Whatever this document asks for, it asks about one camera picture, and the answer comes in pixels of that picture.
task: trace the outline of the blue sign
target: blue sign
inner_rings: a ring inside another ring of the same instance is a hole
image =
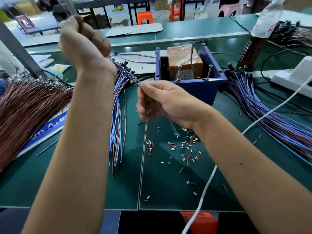
[[[26,153],[27,151],[31,150],[38,144],[42,143],[43,141],[47,140],[54,134],[58,133],[60,130],[63,129],[65,119],[67,116],[68,107],[65,110],[59,112],[55,115],[52,119],[50,119],[47,123],[45,123],[31,138],[30,141],[22,148],[21,152],[18,154],[17,157],[21,156],[22,154]]]

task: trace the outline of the gray metal post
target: gray metal post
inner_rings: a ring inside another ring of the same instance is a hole
[[[22,63],[33,77],[47,77],[40,66],[29,55],[25,48],[15,38],[6,25],[0,20],[0,40],[11,51],[11,53]]]
[[[67,6],[67,9],[71,15],[77,15],[77,10],[73,3],[73,0],[64,0]]]

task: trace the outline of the orange plastic stool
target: orange plastic stool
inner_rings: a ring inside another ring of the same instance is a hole
[[[169,19],[173,21],[174,17],[180,16],[180,11],[181,11],[181,0],[179,0],[179,9],[177,11],[174,10],[174,6],[177,0],[173,0],[171,5],[170,5],[170,14],[169,14]]]
[[[138,13],[138,25],[142,24],[142,20],[148,20],[150,24],[154,23],[152,12],[151,11],[145,11],[145,12],[139,12]]]
[[[187,223],[194,212],[180,212]],[[200,212],[192,223],[190,230],[193,234],[216,234],[218,229],[218,219],[210,213]]]

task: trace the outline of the screw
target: screw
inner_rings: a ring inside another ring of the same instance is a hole
[[[213,67],[213,65],[209,65],[209,71],[208,71],[208,76],[207,76],[207,78],[209,78],[209,75],[210,75],[210,71],[211,71],[211,68]]]
[[[177,80],[179,80],[180,77],[180,71],[181,71],[181,65],[178,66],[178,70],[177,70]]]

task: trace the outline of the blue plastic box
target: blue plastic box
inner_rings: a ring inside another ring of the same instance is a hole
[[[202,78],[207,78],[209,65],[213,65],[208,80],[204,79],[187,79],[177,82],[170,81],[185,89],[189,94],[200,99],[201,101],[213,105],[216,93],[221,83],[227,82],[227,78],[222,72],[220,66],[213,58],[208,47],[201,44],[198,55],[203,62]],[[160,57],[159,47],[156,48],[156,71],[155,80],[168,80],[168,57]]]

